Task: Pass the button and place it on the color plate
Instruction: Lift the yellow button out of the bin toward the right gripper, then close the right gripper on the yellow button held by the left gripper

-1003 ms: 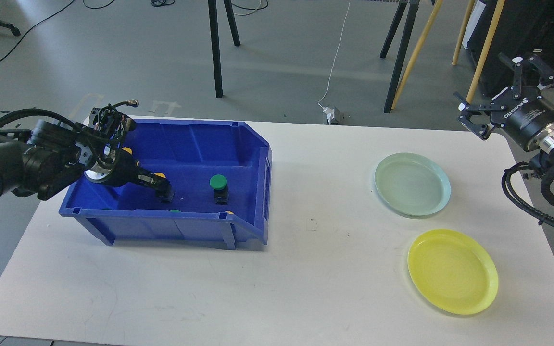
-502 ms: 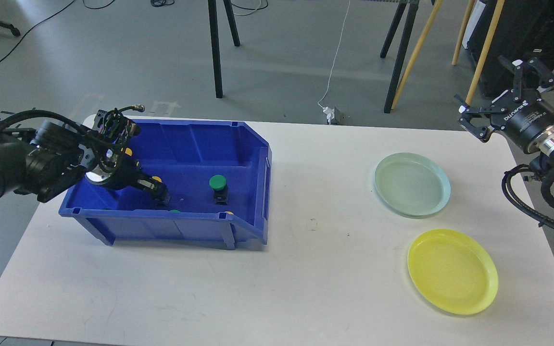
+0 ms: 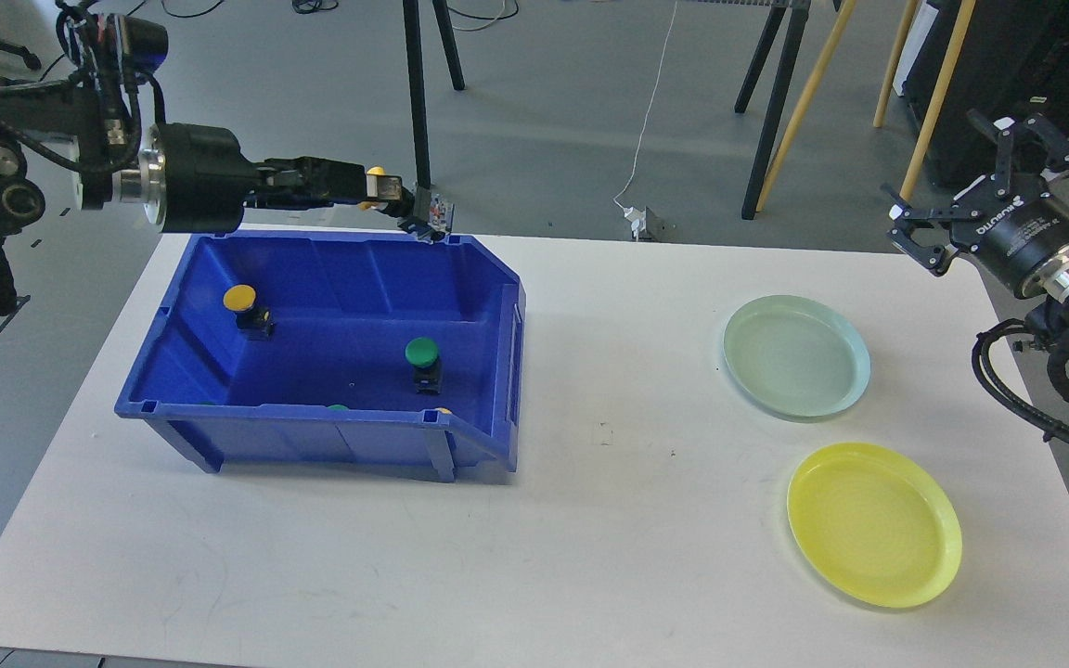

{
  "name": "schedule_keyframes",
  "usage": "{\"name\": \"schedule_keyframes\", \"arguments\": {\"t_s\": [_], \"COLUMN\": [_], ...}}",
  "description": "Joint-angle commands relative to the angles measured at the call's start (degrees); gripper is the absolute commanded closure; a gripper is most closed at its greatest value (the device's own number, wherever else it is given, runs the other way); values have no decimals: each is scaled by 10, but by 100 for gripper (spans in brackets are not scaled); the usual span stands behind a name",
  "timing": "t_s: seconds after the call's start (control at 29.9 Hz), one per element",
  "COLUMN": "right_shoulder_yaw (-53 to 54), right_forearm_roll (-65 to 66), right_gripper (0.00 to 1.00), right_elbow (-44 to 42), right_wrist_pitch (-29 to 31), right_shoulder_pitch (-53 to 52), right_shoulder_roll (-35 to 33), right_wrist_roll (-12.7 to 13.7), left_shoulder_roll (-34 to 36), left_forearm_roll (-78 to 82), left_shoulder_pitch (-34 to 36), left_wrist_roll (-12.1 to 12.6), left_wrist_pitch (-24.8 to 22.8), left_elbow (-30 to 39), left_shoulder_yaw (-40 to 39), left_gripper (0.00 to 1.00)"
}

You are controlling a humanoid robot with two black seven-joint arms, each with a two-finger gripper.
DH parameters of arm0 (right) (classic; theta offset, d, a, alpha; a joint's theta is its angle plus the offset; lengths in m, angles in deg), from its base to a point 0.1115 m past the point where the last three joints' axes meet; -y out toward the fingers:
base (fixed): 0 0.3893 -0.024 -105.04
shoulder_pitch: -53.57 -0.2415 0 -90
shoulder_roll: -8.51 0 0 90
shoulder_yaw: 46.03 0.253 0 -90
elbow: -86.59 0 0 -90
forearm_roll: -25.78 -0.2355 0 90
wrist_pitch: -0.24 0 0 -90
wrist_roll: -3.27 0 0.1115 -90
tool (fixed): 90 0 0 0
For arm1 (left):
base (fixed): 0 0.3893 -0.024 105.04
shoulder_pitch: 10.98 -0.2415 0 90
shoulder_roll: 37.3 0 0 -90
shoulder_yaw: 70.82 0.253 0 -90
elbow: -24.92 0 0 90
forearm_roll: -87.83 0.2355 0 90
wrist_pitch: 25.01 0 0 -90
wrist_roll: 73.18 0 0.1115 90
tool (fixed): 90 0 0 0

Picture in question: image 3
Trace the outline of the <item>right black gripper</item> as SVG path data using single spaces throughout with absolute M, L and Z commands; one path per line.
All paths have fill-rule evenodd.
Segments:
M 1069 255 L 1069 206 L 1050 191 L 1069 178 L 1068 136 L 1040 113 L 992 120 L 969 109 L 967 120 L 996 147 L 992 173 L 955 195 L 950 206 L 930 208 L 912 206 L 883 183 L 892 200 L 888 240 L 934 277 L 972 254 L 1014 299 L 1060 296 L 1064 288 L 1048 288 L 1042 267 L 1062 266 L 1055 258 Z

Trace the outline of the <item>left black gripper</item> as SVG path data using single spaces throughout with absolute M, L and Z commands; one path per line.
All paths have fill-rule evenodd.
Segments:
M 249 209 L 309 211 L 368 202 L 361 164 L 267 158 L 251 164 L 226 128 L 156 123 L 140 153 L 148 219 L 162 234 L 228 234 Z

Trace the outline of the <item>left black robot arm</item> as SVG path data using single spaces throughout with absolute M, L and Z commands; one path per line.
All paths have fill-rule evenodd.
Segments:
M 82 209 L 140 204 L 169 234 L 232 233 L 247 209 L 362 206 L 400 226 L 416 214 L 416 196 L 397 176 L 326 158 L 252 161 L 226 128 L 167 122 L 154 76 L 169 51 L 165 27 L 97 14 L 90 1 L 57 7 L 71 75 L 47 82 L 0 77 L 0 316 L 19 307 L 6 240 L 46 209 L 29 177 L 32 157 L 72 174 Z

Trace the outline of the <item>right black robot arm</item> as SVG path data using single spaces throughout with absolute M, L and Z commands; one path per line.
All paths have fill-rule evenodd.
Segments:
M 1026 317 L 977 335 L 972 372 L 989 397 L 1042 431 L 1045 442 L 1069 444 L 1069 424 L 1018 397 L 991 358 L 1007 338 L 1014 338 L 1014 351 L 1043 352 L 1047 378 L 1069 405 L 1069 206 L 1050 189 L 1069 177 L 1069 139 L 1038 113 L 991 120 L 972 109 L 967 118 L 996 151 L 993 168 L 945 206 L 917 208 L 890 190 L 888 239 L 936 277 L 967 255 L 1014 299 L 1037 300 Z

